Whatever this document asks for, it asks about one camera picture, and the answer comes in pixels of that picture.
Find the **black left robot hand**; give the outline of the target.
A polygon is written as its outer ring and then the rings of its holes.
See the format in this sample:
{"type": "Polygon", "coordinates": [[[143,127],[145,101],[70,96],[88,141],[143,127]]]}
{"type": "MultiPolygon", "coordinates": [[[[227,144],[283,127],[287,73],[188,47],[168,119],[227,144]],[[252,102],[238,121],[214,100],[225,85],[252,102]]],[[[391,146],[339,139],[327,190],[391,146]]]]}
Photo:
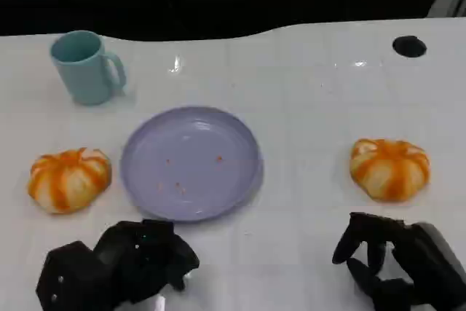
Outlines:
{"type": "Polygon", "coordinates": [[[120,221],[102,234],[93,252],[109,270],[113,308],[142,302],[166,285],[183,291],[185,275],[200,267],[170,221],[120,221]]]}

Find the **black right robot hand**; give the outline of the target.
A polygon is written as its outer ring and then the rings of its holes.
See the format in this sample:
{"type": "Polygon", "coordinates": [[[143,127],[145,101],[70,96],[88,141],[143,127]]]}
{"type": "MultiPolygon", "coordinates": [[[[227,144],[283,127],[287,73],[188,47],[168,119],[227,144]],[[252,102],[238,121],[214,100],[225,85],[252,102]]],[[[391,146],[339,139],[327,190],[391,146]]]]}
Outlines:
{"type": "Polygon", "coordinates": [[[345,263],[375,310],[410,310],[428,304],[435,310],[465,309],[465,270],[435,226],[405,224],[369,213],[352,212],[332,257],[345,263]],[[411,278],[382,280],[386,247],[411,278]]]}

